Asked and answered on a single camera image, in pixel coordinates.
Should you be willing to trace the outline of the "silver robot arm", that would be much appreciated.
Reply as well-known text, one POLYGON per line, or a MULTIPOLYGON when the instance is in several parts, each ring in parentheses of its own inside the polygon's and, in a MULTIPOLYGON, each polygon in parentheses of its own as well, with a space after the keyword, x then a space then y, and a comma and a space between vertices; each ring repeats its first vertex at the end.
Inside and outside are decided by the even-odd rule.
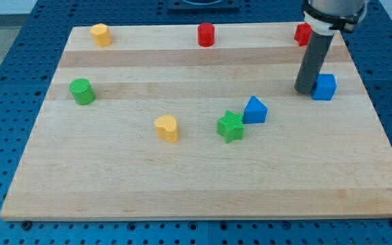
POLYGON ((366 17, 369 0, 305 0, 304 21, 319 35, 353 33, 366 17))

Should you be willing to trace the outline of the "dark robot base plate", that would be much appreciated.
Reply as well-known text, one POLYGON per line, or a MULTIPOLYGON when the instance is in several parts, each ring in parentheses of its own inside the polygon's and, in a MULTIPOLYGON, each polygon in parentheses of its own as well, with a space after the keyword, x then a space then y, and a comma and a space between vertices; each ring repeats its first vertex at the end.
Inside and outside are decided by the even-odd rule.
POLYGON ((239 10, 240 0, 168 0, 169 12, 239 10))

